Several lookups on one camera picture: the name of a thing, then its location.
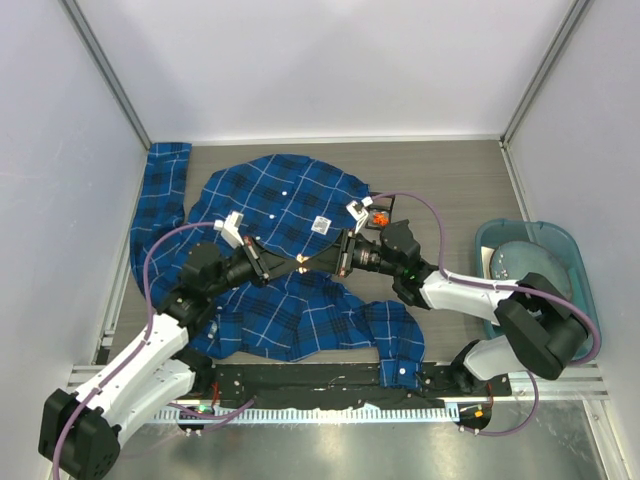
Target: teal plastic bin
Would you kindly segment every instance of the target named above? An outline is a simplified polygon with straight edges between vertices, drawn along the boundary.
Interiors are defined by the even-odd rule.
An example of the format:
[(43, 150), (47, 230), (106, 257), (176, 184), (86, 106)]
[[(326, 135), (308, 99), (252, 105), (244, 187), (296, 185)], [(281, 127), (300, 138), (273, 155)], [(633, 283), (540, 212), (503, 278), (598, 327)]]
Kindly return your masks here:
[[(492, 220), (485, 223), (476, 233), (476, 268), (478, 276), (484, 276), (482, 247), (495, 249), (503, 243), (513, 240), (536, 243), (549, 250), (563, 264), (563, 267), (568, 272), (573, 292), (571, 303), (589, 315), (599, 331), (600, 324), (596, 315), (593, 297), (591, 296), (587, 272), (580, 256), (580, 250), (571, 235), (557, 225), (546, 222), (521, 222), (505, 219)], [(503, 334), (502, 329), (492, 325), (491, 322), (485, 321), (484, 327), (489, 338), (495, 338)], [(576, 353), (574, 360), (580, 359), (589, 353), (592, 342), (592, 338), (589, 337)]]

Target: checkered shirt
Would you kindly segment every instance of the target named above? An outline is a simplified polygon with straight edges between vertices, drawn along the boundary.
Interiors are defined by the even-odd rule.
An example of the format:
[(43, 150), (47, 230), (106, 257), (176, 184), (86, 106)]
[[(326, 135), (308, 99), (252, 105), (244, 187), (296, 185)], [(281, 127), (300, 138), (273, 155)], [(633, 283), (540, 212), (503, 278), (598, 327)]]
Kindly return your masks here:
[[(191, 145), (154, 144), (131, 228), (131, 266), (142, 290), (147, 251), (184, 222), (183, 200)], [(312, 256), (354, 226), (345, 206), (369, 194), (368, 186), (340, 169), (309, 157), (275, 154), (214, 173), (188, 223), (244, 214), (240, 234), (268, 249)], [(331, 221), (325, 234), (312, 231), (317, 217)], [(149, 279), (154, 305), (178, 283), (196, 243), (213, 242), (223, 255), (232, 249), (213, 229), (195, 228), (170, 237), (156, 250)], [(217, 314), (191, 346), (215, 358), (237, 351), (296, 361), (320, 350), (375, 346), (383, 386), (416, 388), (425, 345), (404, 305), (365, 304), (322, 272), (290, 273), (264, 288), (249, 283), (215, 299)]]

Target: orange object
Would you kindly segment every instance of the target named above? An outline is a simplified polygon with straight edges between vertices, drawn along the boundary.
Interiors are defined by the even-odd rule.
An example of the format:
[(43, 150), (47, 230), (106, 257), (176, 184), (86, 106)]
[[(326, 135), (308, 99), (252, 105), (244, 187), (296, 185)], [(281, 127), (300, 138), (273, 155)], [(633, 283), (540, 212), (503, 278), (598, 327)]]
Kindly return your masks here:
[(373, 215), (373, 223), (381, 227), (386, 227), (389, 225), (389, 219), (384, 213), (376, 213)]

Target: white backdrop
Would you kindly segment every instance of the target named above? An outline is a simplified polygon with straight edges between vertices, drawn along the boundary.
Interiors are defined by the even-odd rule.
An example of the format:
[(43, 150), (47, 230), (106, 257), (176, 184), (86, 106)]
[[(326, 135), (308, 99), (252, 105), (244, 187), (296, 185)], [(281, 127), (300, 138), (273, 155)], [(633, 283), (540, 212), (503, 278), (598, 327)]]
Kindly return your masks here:
[(58, 2), (0, 16), (0, 465), (39, 480), (42, 407), (91, 360), (144, 151)]
[(500, 134), (570, 0), (81, 0), (153, 140)]
[(537, 219), (576, 239), (602, 326), (603, 371), (638, 470), (640, 4), (593, 2), (516, 134)]

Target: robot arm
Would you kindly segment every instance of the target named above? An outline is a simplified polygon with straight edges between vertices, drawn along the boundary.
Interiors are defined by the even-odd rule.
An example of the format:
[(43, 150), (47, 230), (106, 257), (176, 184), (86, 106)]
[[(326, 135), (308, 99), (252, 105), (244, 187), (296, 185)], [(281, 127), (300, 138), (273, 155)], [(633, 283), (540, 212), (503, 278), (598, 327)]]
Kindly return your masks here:
[[(458, 281), (452, 282), (420, 257), (420, 245), (407, 220), (382, 230), (380, 244), (366, 240), (357, 229), (344, 230), (318, 255), (290, 259), (268, 251), (252, 238), (241, 238), (239, 218), (234, 212), (216, 225), (236, 247), (231, 257), (222, 257), (214, 244), (192, 250), (182, 268), (180, 285), (158, 308), (153, 331), (139, 354), (89, 401), (74, 422), (60, 463), (78, 480), (103, 478), (120, 448), (161, 407), (189, 393), (207, 391), (213, 382), (211, 359), (189, 349), (188, 343), (213, 317), (216, 296), (248, 281), (264, 286), (295, 270), (346, 277), (354, 268), (363, 269), (392, 276), (394, 291), (407, 305), (460, 311), (499, 324), (504, 337), (472, 342), (452, 362), (451, 377), (461, 392), (477, 390), (479, 384), (497, 375), (525, 369), (555, 379), (587, 339), (586, 330), (570, 312), (496, 287), (519, 283), (559, 295), (544, 277), (530, 274), (515, 282), (456, 276)], [(145, 333), (143, 330), (73, 394), (59, 389), (47, 399), (38, 448), (42, 455), (53, 458), (71, 414), (104, 377), (122, 368)]]

